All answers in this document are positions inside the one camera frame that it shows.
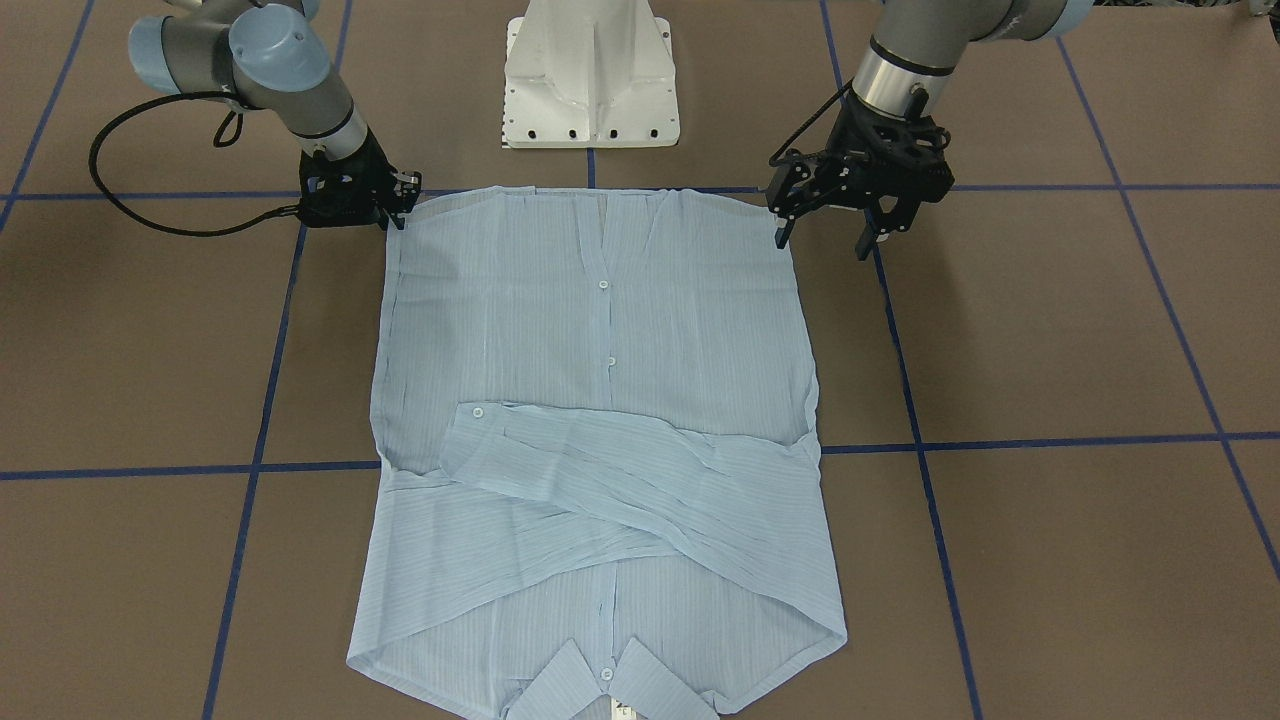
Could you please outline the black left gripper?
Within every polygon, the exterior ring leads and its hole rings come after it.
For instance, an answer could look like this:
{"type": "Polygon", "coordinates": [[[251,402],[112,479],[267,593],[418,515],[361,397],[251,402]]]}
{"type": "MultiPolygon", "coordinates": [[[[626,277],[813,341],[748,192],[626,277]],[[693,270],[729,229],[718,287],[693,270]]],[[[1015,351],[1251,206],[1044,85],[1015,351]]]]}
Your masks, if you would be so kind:
{"type": "Polygon", "coordinates": [[[887,117],[861,100],[829,100],[769,159],[774,176],[765,204],[776,218],[774,246],[787,249],[797,220],[822,208],[861,211],[855,256],[865,261],[881,236],[908,231],[924,202],[940,202],[954,187],[945,156],[951,133],[909,102],[906,118],[887,117]],[[831,108],[838,114],[826,146],[803,152],[794,145],[831,108]]]}

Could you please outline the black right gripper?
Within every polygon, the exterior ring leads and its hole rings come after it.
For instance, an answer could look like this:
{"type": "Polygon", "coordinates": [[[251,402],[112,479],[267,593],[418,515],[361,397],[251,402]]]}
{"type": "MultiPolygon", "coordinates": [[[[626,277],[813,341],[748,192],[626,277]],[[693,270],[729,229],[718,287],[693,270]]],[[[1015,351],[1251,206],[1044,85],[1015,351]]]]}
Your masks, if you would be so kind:
{"type": "Polygon", "coordinates": [[[422,192],[422,174],[393,167],[374,133],[347,158],[305,154],[300,183],[298,219],[308,228],[403,231],[422,192]]]}

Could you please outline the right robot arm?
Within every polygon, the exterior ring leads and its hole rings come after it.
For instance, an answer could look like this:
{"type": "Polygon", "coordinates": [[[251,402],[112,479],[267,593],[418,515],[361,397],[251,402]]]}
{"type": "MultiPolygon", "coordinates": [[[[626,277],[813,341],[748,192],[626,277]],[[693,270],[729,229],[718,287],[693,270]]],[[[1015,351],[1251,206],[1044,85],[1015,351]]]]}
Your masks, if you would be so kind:
{"type": "Polygon", "coordinates": [[[387,159],[325,44],[316,1],[183,1],[179,15],[138,19],[134,73],[160,92],[227,105],[228,123],[274,113],[300,145],[300,200],[279,208],[310,228],[402,228],[422,188],[387,159]]]}

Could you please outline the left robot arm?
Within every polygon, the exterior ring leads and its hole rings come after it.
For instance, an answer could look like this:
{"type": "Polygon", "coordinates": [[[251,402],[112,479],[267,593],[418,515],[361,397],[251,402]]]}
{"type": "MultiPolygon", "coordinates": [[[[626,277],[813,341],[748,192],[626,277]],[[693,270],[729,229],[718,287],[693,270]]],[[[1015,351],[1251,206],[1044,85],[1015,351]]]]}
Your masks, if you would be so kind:
{"type": "Polygon", "coordinates": [[[765,202],[774,242],[787,247],[797,220],[823,208],[859,211],[859,259],[909,231],[919,209],[955,183],[951,136],[932,113],[973,44],[1032,42],[1075,29],[1089,1],[887,1],[850,79],[820,105],[837,110],[823,149],[786,140],[772,154],[765,202]]]}

